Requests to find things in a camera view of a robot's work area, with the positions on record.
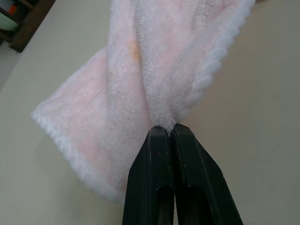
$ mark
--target pink fleece towel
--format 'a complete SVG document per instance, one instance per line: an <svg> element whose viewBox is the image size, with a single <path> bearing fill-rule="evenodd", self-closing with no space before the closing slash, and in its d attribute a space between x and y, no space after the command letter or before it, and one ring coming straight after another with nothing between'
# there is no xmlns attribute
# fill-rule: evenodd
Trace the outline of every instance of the pink fleece towel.
<svg viewBox="0 0 300 225"><path fill-rule="evenodd" d="M89 187L124 202L153 126L200 100L254 0L112 0L107 46L31 114Z"/></svg>

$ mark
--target wooden furniture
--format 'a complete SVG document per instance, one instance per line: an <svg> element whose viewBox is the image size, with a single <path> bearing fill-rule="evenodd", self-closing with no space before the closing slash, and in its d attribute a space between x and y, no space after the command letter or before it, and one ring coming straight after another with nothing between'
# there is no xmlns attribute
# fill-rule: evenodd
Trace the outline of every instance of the wooden furniture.
<svg viewBox="0 0 300 225"><path fill-rule="evenodd" d="M21 53L46 17L55 0L15 0L18 4L14 15L0 8L0 13L19 25L16 31L0 30L0 39Z"/></svg>

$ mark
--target towel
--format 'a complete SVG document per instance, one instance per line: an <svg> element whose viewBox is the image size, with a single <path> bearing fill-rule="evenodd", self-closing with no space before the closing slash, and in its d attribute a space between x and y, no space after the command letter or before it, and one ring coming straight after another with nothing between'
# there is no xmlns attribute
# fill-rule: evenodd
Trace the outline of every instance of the towel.
<svg viewBox="0 0 300 225"><path fill-rule="evenodd" d="M106 47L31 114L84 183L123 203L148 131L171 131L220 69L254 0L112 0Z"/></svg>

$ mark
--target fuzzy fabric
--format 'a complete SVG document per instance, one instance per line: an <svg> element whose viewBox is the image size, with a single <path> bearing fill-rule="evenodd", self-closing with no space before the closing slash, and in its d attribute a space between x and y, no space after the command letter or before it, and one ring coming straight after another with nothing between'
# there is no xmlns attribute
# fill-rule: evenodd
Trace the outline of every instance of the fuzzy fabric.
<svg viewBox="0 0 300 225"><path fill-rule="evenodd" d="M107 46L31 114L89 187L124 202L148 131L200 100L254 0L112 0Z"/></svg>

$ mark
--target clip jaw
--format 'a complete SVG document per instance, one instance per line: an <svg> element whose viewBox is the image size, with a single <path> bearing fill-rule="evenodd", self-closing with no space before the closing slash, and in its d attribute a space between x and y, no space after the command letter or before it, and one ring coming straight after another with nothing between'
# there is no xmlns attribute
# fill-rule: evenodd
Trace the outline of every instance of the clip jaw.
<svg viewBox="0 0 300 225"><path fill-rule="evenodd" d="M243 225L223 174L191 130L152 128L128 176L122 225Z"/></svg>

